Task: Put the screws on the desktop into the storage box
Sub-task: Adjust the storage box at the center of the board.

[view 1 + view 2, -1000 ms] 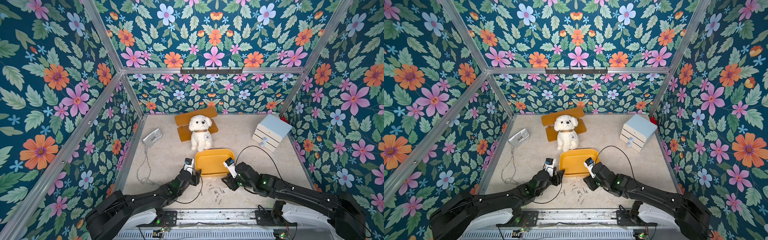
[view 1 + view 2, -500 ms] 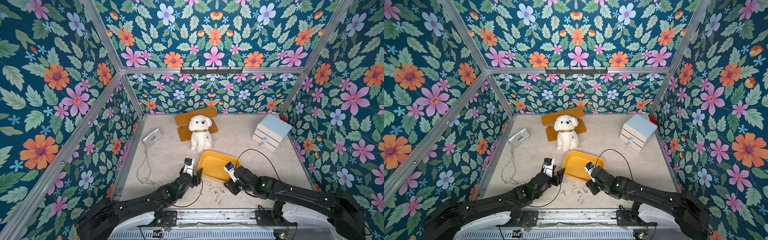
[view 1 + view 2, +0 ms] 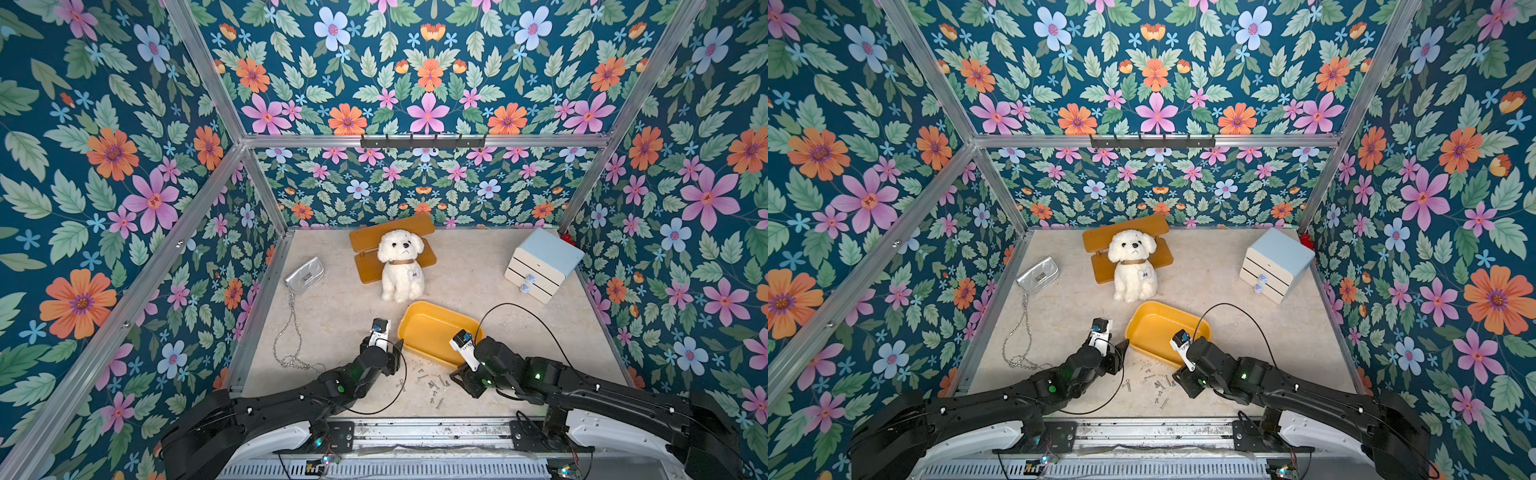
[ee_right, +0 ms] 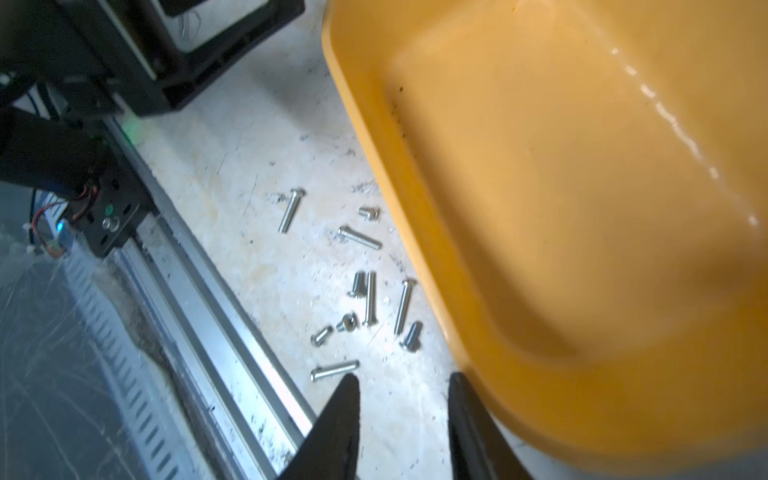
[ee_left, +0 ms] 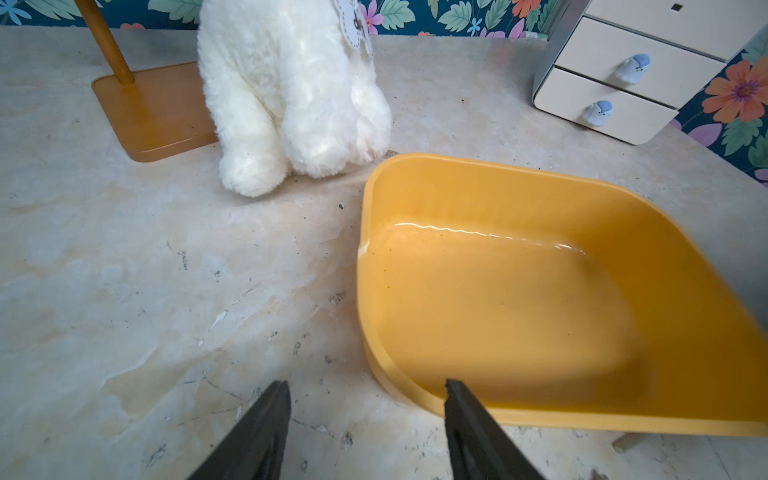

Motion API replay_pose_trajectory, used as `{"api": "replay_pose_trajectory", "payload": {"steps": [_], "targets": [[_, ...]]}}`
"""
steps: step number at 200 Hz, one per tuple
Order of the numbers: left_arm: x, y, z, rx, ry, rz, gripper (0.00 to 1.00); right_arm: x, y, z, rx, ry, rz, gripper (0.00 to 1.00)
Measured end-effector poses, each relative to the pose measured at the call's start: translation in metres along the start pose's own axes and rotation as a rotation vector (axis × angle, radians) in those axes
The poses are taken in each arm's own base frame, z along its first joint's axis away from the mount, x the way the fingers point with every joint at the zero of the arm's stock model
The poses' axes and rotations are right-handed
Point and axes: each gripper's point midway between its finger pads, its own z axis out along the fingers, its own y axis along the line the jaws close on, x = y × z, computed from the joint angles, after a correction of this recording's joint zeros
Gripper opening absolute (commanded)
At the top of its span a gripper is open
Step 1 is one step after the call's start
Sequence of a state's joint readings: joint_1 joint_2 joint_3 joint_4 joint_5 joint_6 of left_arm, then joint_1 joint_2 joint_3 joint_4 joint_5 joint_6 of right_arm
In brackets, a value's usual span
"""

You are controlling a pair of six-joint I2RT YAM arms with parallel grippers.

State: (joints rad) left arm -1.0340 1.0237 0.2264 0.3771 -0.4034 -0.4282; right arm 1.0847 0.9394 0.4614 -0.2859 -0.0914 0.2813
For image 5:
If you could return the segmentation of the yellow plastic storage box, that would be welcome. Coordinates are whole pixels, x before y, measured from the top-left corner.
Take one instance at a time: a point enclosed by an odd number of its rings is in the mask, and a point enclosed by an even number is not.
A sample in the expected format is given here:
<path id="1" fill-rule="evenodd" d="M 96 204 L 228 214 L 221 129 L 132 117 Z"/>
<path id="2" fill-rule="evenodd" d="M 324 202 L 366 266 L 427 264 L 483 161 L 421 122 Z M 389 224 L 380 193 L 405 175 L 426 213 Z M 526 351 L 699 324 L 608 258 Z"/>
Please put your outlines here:
<path id="1" fill-rule="evenodd" d="M 364 191 L 357 305 L 395 398 L 462 381 L 501 423 L 765 436 L 767 337 L 660 209 L 591 179 L 431 154 Z"/>

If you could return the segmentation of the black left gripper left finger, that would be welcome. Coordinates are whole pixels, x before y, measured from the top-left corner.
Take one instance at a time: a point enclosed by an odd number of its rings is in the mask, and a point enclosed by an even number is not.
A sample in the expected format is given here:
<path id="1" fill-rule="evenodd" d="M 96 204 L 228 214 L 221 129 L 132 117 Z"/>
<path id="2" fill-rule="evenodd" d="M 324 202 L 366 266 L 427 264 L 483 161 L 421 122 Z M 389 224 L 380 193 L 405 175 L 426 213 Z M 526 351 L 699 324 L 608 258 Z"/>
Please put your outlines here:
<path id="1" fill-rule="evenodd" d="M 290 419 L 289 385 L 274 381 L 188 479 L 279 479 Z"/>

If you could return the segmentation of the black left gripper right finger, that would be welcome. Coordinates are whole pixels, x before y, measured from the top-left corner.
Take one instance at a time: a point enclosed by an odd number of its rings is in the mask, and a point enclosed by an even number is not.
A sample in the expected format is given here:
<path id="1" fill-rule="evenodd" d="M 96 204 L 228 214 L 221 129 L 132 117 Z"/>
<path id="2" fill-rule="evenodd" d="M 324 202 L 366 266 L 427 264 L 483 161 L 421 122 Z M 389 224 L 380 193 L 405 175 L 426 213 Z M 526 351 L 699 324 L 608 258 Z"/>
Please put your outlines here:
<path id="1" fill-rule="evenodd" d="M 454 479 L 537 479 L 541 473 L 461 381 L 446 381 L 445 430 Z"/>

